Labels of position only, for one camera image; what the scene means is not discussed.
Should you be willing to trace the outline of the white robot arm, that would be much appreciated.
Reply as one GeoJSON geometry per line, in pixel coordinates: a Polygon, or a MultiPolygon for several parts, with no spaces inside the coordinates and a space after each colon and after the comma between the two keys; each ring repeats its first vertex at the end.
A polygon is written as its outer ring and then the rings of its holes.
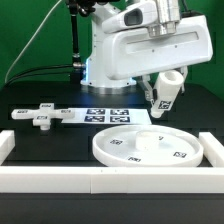
{"type": "Polygon", "coordinates": [[[81,83],[118,94],[136,77],[206,62],[212,54],[206,17],[183,17],[178,0],[134,0],[123,10],[102,0],[92,14],[92,52],[81,83]]]}

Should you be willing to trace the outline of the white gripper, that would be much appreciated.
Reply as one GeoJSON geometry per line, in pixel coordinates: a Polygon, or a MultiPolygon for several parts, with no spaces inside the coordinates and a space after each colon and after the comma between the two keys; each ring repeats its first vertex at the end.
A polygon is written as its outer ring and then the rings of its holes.
{"type": "Polygon", "coordinates": [[[206,62],[213,49],[206,17],[179,17],[176,5],[135,3],[106,19],[102,30],[103,63],[112,80],[140,77],[147,101],[156,92],[147,74],[180,68],[180,92],[185,92],[186,66],[206,62]]]}

